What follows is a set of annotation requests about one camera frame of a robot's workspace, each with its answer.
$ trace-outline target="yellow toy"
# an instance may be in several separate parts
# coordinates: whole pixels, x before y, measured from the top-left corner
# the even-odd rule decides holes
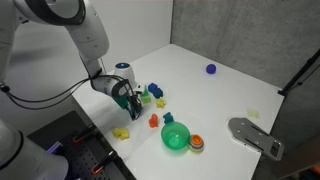
[[[128,139],[130,137],[129,131],[127,128],[114,128],[112,129],[113,136],[121,140]]]
[[[166,101],[160,97],[159,99],[156,99],[156,105],[157,105],[157,108],[163,109],[164,106],[166,105]]]

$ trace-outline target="gray wall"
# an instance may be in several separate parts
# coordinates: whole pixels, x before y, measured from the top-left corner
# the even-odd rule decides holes
[[[320,48],[320,1],[175,0],[171,41],[284,87]],[[320,69],[280,110],[272,134],[287,151],[320,134],[319,79]]]

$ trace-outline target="red toy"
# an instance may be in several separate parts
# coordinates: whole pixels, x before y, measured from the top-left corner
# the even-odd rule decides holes
[[[149,119],[149,126],[151,128],[158,127],[158,116],[156,114],[152,114],[151,119]]]

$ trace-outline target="white wall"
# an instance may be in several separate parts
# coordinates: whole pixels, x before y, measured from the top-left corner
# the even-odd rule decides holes
[[[169,44],[172,0],[93,0],[93,4],[110,41],[109,52],[103,57],[107,70]],[[12,93],[42,99],[86,77],[78,51],[64,28],[35,23],[19,27],[6,78]],[[2,93],[0,102],[0,118],[26,134],[75,108],[69,99],[48,110],[24,110]]]

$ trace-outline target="black stand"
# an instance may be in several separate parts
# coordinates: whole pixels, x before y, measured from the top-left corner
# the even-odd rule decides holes
[[[290,88],[299,80],[299,78],[317,61],[320,56],[320,49],[310,58],[307,63],[298,71],[298,73],[288,82],[288,84],[278,94],[287,96]]]

